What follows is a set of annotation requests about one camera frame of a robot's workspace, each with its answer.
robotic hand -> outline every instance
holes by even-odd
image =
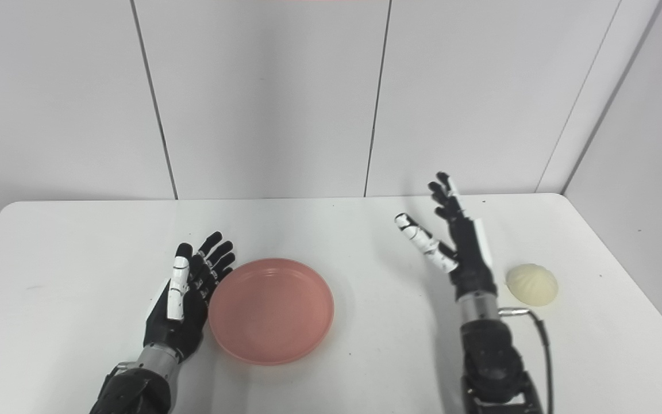
[[[195,256],[190,244],[178,246],[173,275],[147,317],[139,359],[114,367],[90,414],[170,411],[178,365],[198,349],[211,294],[232,270],[233,244],[226,241],[216,247],[221,239],[221,233],[213,233]]]
[[[531,413],[542,414],[533,382],[525,371],[520,354],[513,347],[512,335],[501,316],[530,315],[536,322],[546,347],[546,369],[550,379],[550,356],[543,321],[530,309],[497,308],[497,287],[491,272],[491,254],[481,219],[464,214],[458,192],[449,175],[436,175],[431,182],[436,215],[446,220],[454,247],[435,239],[405,213],[395,223],[425,256],[448,273],[456,288],[461,311],[461,341],[464,351],[463,399],[468,414]],[[513,403],[522,396],[525,402]],[[549,380],[549,411],[552,410]]]

panel seam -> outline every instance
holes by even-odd
[[[571,105],[571,109],[568,110],[568,115],[567,115],[567,118],[565,118],[565,122],[563,123],[563,126],[561,127],[561,131],[559,133],[559,138],[556,139],[556,143],[553,146],[553,150],[551,151],[551,155],[550,155],[550,157],[548,157],[548,162],[546,162],[546,167],[543,168],[543,173],[541,174],[541,178],[538,180],[538,184],[536,184],[536,189],[533,192],[538,191],[538,189],[541,186],[541,182],[543,181],[543,177],[546,176],[546,172],[548,171],[548,167],[551,164],[551,160],[553,159],[553,155],[555,154],[556,150],[559,148],[560,140],[563,138],[563,132],[565,131],[565,128],[568,125],[568,121],[571,120],[571,115],[573,115],[573,113],[574,113],[574,108],[576,108],[576,104],[579,102],[579,98],[581,97],[581,92],[584,90],[584,86],[586,85],[586,81],[589,79],[589,75],[591,74],[591,69],[594,68],[594,63],[596,62],[596,59],[599,57],[599,53],[602,51],[602,46],[604,45],[605,39],[607,39],[607,34],[609,34],[609,31],[612,28],[612,23],[614,22],[615,16],[617,16],[617,11],[619,11],[620,5],[622,5],[622,0],[619,0],[619,2],[617,2],[617,7],[615,7],[614,13],[612,13],[612,18],[610,18],[609,24],[607,24],[607,29],[605,30],[605,33],[602,35],[602,40],[599,42],[599,47],[596,48],[596,53],[594,54],[594,58],[591,60],[591,64],[589,65],[589,69],[586,71],[586,76],[584,76],[584,81],[581,82],[581,86],[579,87],[579,91],[576,94],[576,99],[574,99],[574,102]]]
[[[387,21],[384,23],[384,39],[382,42],[382,58],[379,62],[379,78],[378,78],[378,90],[376,91],[375,97],[375,115],[372,118],[372,134],[370,138],[370,154],[367,157],[367,173],[364,178],[364,194],[363,197],[367,196],[367,186],[370,184],[370,167],[372,163],[372,149],[375,146],[375,129],[376,129],[376,115],[378,114],[379,108],[379,90],[382,88],[382,73],[384,69],[384,53],[387,51],[387,34],[390,28],[390,12],[392,11],[392,0],[390,0],[387,7]]]
[[[582,149],[581,154],[579,155],[579,158],[576,164],[574,165],[573,170],[568,176],[568,179],[563,185],[563,188],[559,194],[562,194],[563,196],[565,195],[565,191],[567,190],[568,185],[571,184],[574,175],[576,175],[576,171],[580,167],[581,162],[584,160],[584,156],[586,155],[586,152],[591,146],[591,143],[594,141],[594,136],[596,136],[597,131],[599,131],[599,128],[602,126],[602,123],[604,122],[605,117],[607,116],[607,112],[609,112],[610,108],[612,107],[612,103],[614,102],[615,97],[617,97],[617,94],[620,88],[622,87],[622,84],[625,83],[625,78],[627,78],[630,69],[633,67],[633,64],[635,63],[635,59],[638,57],[640,50],[643,48],[643,45],[645,44],[645,40],[647,39],[648,34],[651,33],[652,27],[655,24],[655,20],[657,19],[657,16],[659,16],[661,10],[662,10],[662,0],[660,0],[660,2],[655,7],[655,10],[653,11],[651,16],[651,20],[648,21],[648,24],[643,30],[643,34],[640,36],[640,40],[638,40],[638,44],[636,45],[633,54],[630,56],[630,60],[628,60],[628,65],[625,66],[625,70],[622,72],[622,75],[619,77],[619,80],[617,81],[617,84],[615,85],[614,89],[612,89],[612,94],[610,94],[609,99],[607,99],[607,103],[604,109],[602,109],[602,113],[599,115],[599,119],[596,121],[594,128],[591,130],[591,133],[589,134],[589,138],[586,140],[586,144],[584,145],[584,148]]]
[[[175,176],[173,175],[173,165],[170,162],[170,153],[168,152],[168,142],[165,140],[165,131],[163,129],[163,120],[160,118],[160,109],[157,107],[157,97],[155,96],[155,86],[152,84],[152,73],[149,70],[149,63],[147,62],[147,51],[145,50],[144,39],[142,38],[142,28],[140,27],[140,19],[137,18],[137,6],[134,0],[129,0],[132,6],[132,15],[134,16],[134,26],[137,28],[137,38],[140,42],[140,52],[142,53],[142,62],[145,66],[145,73],[147,73],[147,84],[149,85],[149,92],[152,96],[152,107],[155,110],[155,118],[157,119],[157,128],[160,130],[160,140],[163,142],[163,153],[165,154],[165,163],[168,165],[168,175],[170,175],[170,184],[173,187],[173,197],[178,200],[178,190],[175,186]]]

white wall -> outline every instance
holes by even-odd
[[[129,2],[0,2],[0,209],[173,198]]]
[[[394,0],[368,196],[536,191],[619,3]]]
[[[363,195],[387,0],[137,0],[180,198]]]
[[[662,313],[662,11],[566,195]]]
[[[562,186],[656,1],[394,0],[367,194]],[[128,0],[0,2],[0,208],[173,197],[159,121],[182,198],[362,196],[390,3],[136,0],[158,118]]]

white finger segment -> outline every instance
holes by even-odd
[[[487,241],[487,234],[484,232],[482,219],[474,220],[474,230],[476,240],[479,242],[479,252],[482,255],[482,260],[489,267],[489,270],[492,270],[492,252],[489,250],[489,242]]]
[[[439,249],[441,241],[431,237],[425,228],[422,228],[419,225],[413,225],[407,214],[400,214],[395,217],[395,223],[400,231],[410,239],[415,247],[417,247],[434,266],[443,270],[445,273],[450,273],[458,266],[458,263],[454,259],[444,255],[441,249]]]
[[[188,291],[188,273],[188,259],[176,256],[168,288],[168,319],[170,320],[182,321],[184,318],[183,296]]]

robotic wrist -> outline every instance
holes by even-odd
[[[167,414],[178,364],[174,349],[145,346],[137,361],[122,362],[107,375],[90,414]]]

